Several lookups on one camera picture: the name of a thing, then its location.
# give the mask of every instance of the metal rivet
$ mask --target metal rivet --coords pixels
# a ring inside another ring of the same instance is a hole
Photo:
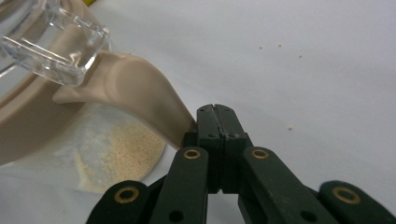
[[[184,157],[189,160],[197,159],[201,156],[201,153],[198,150],[190,149],[184,152]]]
[[[262,149],[254,149],[253,151],[251,151],[251,155],[254,158],[263,160],[263,159],[267,159],[268,157],[270,157],[270,154],[268,154],[268,152],[262,150]]]
[[[352,189],[346,187],[335,187],[332,189],[332,194],[340,201],[350,204],[358,204],[361,202],[361,197]]]
[[[122,194],[127,193],[128,191],[132,193],[131,196],[122,196]],[[136,187],[124,187],[117,191],[117,193],[114,195],[114,200],[117,203],[131,203],[137,198],[137,196],[139,196],[139,189]]]

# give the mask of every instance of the white surface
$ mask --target white surface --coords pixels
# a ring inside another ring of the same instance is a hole
[[[97,0],[91,9],[115,49],[155,64],[193,115],[227,105],[254,145],[272,149],[307,186],[344,180],[396,214],[394,1]],[[165,151],[146,183],[166,174],[173,154]],[[81,204],[69,189],[14,184],[0,178],[2,224],[53,223],[43,213],[79,223],[99,199],[80,192]],[[8,200],[15,189],[35,197],[17,206]],[[208,223],[242,223],[235,197],[210,196],[208,207]]]

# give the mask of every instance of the spilled powder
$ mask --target spilled powder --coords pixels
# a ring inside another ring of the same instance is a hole
[[[79,173],[79,187],[103,193],[123,180],[141,180],[156,164],[162,154],[164,141],[138,122],[125,121],[117,125],[108,137],[90,134],[101,141],[108,141],[108,148],[98,152],[92,161],[84,160],[84,152],[93,148],[83,147],[76,152],[75,162]]]

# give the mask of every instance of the clear plastic container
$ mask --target clear plastic container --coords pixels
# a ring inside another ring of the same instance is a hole
[[[65,10],[59,0],[4,0],[0,36],[0,76],[15,63],[56,83],[78,86],[107,44],[108,30]]]

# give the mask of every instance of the scoop handle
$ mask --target scoop handle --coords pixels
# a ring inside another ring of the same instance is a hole
[[[139,119],[175,149],[196,126],[163,73],[147,60],[128,54],[101,51],[83,84],[62,86],[52,100],[114,106]]]

